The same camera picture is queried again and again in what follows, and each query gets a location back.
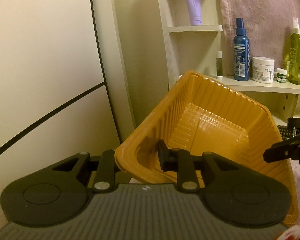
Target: pink curtain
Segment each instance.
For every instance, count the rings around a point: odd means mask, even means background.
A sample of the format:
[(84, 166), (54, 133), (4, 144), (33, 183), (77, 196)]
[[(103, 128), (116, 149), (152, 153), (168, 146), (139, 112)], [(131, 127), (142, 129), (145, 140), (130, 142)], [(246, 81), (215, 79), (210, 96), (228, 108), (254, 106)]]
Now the pink curtain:
[(286, 65), (292, 33), (292, 17), (299, 19), (300, 0), (220, 0), (225, 44), (224, 75), (234, 75), (233, 38), (235, 18), (244, 19), (251, 56), (275, 60), (275, 68)]

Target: purple tube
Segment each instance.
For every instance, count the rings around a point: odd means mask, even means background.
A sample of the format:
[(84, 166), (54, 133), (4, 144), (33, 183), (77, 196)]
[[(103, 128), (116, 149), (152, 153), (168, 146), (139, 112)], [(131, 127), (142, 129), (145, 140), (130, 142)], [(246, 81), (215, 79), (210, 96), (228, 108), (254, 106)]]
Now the purple tube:
[(202, 25), (200, 0), (187, 0), (191, 25)]

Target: green bottle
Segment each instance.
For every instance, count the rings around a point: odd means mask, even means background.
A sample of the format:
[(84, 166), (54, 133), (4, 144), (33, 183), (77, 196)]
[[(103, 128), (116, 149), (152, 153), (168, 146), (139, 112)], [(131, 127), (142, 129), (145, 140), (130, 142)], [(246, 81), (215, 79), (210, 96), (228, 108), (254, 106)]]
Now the green bottle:
[(300, 85), (300, 28), (298, 18), (293, 20), (293, 34), (290, 43), (289, 82)]

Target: black stripe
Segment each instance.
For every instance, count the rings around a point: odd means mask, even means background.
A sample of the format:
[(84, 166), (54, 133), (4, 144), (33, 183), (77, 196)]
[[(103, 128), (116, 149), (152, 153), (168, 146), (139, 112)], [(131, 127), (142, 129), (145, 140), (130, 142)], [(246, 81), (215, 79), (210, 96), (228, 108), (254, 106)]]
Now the black stripe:
[(40, 118), (38, 121), (35, 121), (33, 124), (29, 125), (22, 132), (18, 133), (15, 137), (13, 137), (11, 140), (9, 140), (8, 142), (6, 142), (4, 145), (2, 145), (0, 147), (0, 155), (5, 150), (7, 150), (8, 148), (10, 148), (12, 145), (14, 145), (23, 136), (27, 135), (33, 129), (37, 128), (40, 124), (42, 124), (43, 122), (47, 121), (49, 118), (53, 117), (55, 114), (59, 113), (61, 110), (65, 109), (66, 107), (68, 107), (69, 105), (71, 105), (74, 102), (78, 101), (79, 99), (81, 99), (81, 98), (85, 97), (86, 95), (90, 94), (94, 90), (102, 87), (103, 85), (105, 85), (105, 82), (102, 82), (102, 83), (100, 83), (100, 84), (98, 84), (98, 85), (96, 85), (96, 86), (88, 89), (87, 91), (81, 93), (80, 95), (72, 98), (71, 100), (69, 100), (68, 102), (64, 103), (63, 105), (61, 105), (61, 106), (57, 107), (56, 109), (52, 110), (50, 113), (46, 114), (44, 117)]
[(112, 103), (111, 103), (110, 95), (109, 95), (109, 90), (108, 90), (108, 84), (107, 84), (107, 81), (106, 81), (105, 70), (103, 68), (103, 63), (102, 63), (102, 58), (101, 58), (101, 51), (100, 51), (100, 46), (99, 46), (99, 41), (98, 41), (98, 34), (97, 34), (96, 19), (94, 17), (93, 1), (92, 0), (90, 0), (90, 4), (91, 4), (91, 13), (92, 13), (93, 27), (94, 27), (94, 33), (95, 33), (95, 36), (96, 36), (96, 42), (97, 42), (97, 47), (98, 47), (98, 53), (99, 53), (99, 59), (100, 59), (100, 64), (101, 64), (101, 70), (102, 70), (103, 80), (105, 81), (105, 84), (106, 84), (106, 91), (107, 91), (107, 95), (108, 95), (108, 99), (109, 99), (109, 104), (110, 104), (110, 109), (111, 109), (111, 113), (112, 113), (114, 125), (115, 125), (115, 128), (117, 130), (119, 141), (120, 141), (120, 143), (122, 143), (123, 142), (122, 141), (122, 137), (121, 137), (120, 131), (118, 129), (118, 121), (117, 121), (117, 119), (115, 118), (115, 115), (114, 115), (114, 110), (113, 110), (113, 107), (112, 107)]

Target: yellow plastic tray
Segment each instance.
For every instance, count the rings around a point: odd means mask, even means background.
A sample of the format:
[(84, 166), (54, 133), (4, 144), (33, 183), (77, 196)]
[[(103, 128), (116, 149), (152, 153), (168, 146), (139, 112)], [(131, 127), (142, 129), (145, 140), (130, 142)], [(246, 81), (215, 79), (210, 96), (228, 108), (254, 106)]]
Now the yellow plastic tray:
[[(240, 92), (196, 72), (186, 72), (138, 128), (117, 148), (119, 168), (143, 183), (177, 180), (160, 169), (156, 145), (192, 155), (215, 152), (282, 182), (291, 192), (286, 224), (298, 219), (298, 201), (290, 162), (266, 163), (263, 152), (281, 141), (269, 110)], [(201, 187), (204, 187), (198, 171)]]

